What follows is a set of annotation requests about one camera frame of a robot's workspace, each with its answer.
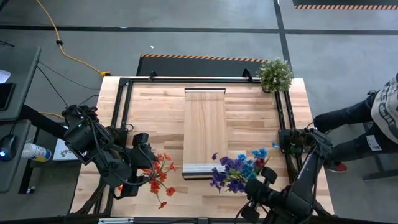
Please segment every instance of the bottle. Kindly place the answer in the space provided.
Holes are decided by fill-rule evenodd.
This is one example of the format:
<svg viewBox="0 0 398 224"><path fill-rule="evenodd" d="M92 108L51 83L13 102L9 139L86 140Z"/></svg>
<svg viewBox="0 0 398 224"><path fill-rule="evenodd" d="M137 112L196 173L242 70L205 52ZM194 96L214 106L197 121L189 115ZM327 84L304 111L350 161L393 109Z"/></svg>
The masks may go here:
<svg viewBox="0 0 398 224"><path fill-rule="evenodd" d="M22 157L37 162L47 162L51 158L51 151L35 144L26 143L22 152Z"/></svg>

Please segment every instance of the orange and black striped tape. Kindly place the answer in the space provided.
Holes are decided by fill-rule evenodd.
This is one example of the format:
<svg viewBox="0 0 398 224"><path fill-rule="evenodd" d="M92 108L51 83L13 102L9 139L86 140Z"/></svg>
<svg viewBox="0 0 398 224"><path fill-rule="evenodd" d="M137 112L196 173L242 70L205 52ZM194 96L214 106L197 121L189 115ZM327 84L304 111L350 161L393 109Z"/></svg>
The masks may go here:
<svg viewBox="0 0 398 224"><path fill-rule="evenodd" d="M186 59L204 59L204 60L230 60L239 62L266 62L263 59L254 58L232 58L232 57L212 57L212 56L189 56L189 55L164 55L164 54L142 54L143 57L159 57L159 58L186 58Z"/></svg>
<svg viewBox="0 0 398 224"><path fill-rule="evenodd" d="M396 10L392 5L297 5L296 9L340 9L340 10Z"/></svg>

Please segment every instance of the gray floor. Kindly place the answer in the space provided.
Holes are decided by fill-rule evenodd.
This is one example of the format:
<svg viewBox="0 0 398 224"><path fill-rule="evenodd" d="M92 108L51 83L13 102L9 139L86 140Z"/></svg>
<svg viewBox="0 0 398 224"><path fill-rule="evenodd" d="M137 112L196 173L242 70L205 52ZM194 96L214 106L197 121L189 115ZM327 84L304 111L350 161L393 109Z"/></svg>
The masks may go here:
<svg viewBox="0 0 398 224"><path fill-rule="evenodd" d="M276 29L271 0L42 0L56 24L114 27L212 27ZM280 0L287 29L396 30L396 11L294 10ZM35 1L13 0L0 12L0 24L49 25ZM183 32L61 32L65 50L100 70L134 75L140 54L214 55L223 57L282 57L278 34ZM69 78L99 88L101 77L84 65L65 58L52 31L0 30L0 40L20 45L40 45L40 60ZM304 78L313 115L349 106L379 89L398 71L396 35L288 35L290 58L296 77ZM98 90L87 90L44 68L68 104L79 103ZM60 113L63 103L37 72L27 104L39 111ZM96 100L88 102L95 105ZM354 138L361 125L343 126L331 133L335 143ZM389 156L394 165L396 155ZM374 161L347 163L348 172L327 172L333 206L346 218L397 222L398 178L364 183L362 175L375 172ZM18 171L20 181L24 163ZM0 195L0 219L49 217L66 214L73 197L78 167L59 165L35 174L37 191L16 195L16 187Z"/></svg>

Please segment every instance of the wooden tabletop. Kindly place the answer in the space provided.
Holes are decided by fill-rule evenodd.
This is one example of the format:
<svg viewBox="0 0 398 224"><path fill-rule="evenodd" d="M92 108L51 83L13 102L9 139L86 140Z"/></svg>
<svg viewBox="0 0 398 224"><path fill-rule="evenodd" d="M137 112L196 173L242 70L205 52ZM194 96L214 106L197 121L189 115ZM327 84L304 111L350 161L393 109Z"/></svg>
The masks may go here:
<svg viewBox="0 0 398 224"><path fill-rule="evenodd" d="M116 92L120 77L104 77L98 100L98 118L104 126L111 123ZM176 172L169 172L165 185L175 187L172 197L160 191L159 197L167 205L158 210L159 201L150 192L149 184L139 189L137 197L114 200L111 215L113 217L213 217L234 218L238 210L247 202L245 194L234 194L210 187L209 180L184 180L182 177L184 106L186 87L223 87L226 88L225 108L228 132L228 150L233 154L245 152L250 155L253 149L266 147L271 155L267 166L273 168L278 178L272 186L282 190L289 184L285 159L278 149L272 147L277 143L279 119L275 94L261 91L258 84L198 84L198 83L135 83L132 89L131 105L127 123L134 125L129 133L127 143L132 136L147 132L149 142L155 153L166 153L171 156ZM310 106L305 90L304 80L293 79L290 88L290 99L297 128L304 128L312 121ZM284 114L287 114L282 95ZM124 91L119 118L124 108ZM289 120L285 116L286 126ZM90 197L98 185L100 175L93 163L82 166L71 212L77 211ZM323 207L333 213L325 171L318 176L317 200Z"/></svg>

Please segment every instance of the yellow cable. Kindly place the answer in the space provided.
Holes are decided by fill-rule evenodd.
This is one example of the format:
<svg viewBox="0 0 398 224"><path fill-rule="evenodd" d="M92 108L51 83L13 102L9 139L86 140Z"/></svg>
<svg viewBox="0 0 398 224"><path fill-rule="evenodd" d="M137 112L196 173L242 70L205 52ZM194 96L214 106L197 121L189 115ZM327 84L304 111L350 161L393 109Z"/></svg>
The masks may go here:
<svg viewBox="0 0 398 224"><path fill-rule="evenodd" d="M63 119L63 116L61 116L61 115L59 115L59 114L56 114L56 113L49 113L49 112L39 112L39 113L40 113L40 114L43 114L43 115L56 116L56 117L58 117L58 118Z"/></svg>
<svg viewBox="0 0 398 224"><path fill-rule="evenodd" d="M60 34L58 33L57 26L55 26L54 21L52 20L52 18L51 18L51 16L50 16L49 12L47 12L47 10L44 8L44 6L42 5L42 3L40 3L39 0L36 0L36 1L37 1L37 3L40 5L40 7L43 9L43 11L47 14L47 17L49 17L49 19L50 19L50 21L51 21L51 24L52 24L52 26L53 26L54 29L55 29L55 33L57 34L57 39L58 39L59 41L61 41ZM107 71L107 72L99 71L97 68L95 68L94 66L90 65L89 63L84 62L84 61L82 61L82 60L79 60L79 59L77 59L77 58L74 58L74 57L72 57L72 56L67 55L67 54L65 53L65 51L63 51L63 48L62 48L61 44L58 44L58 46L60 47L60 50L61 50L61 52L64 54L64 56L66 56L67 58L72 59L72 60L74 60L74 61L76 61L76 62L80 62L80 63L82 63L83 65L89 66L90 68L92 68L93 70L95 70L96 72L98 72L102 77L111 74L110 71Z"/></svg>

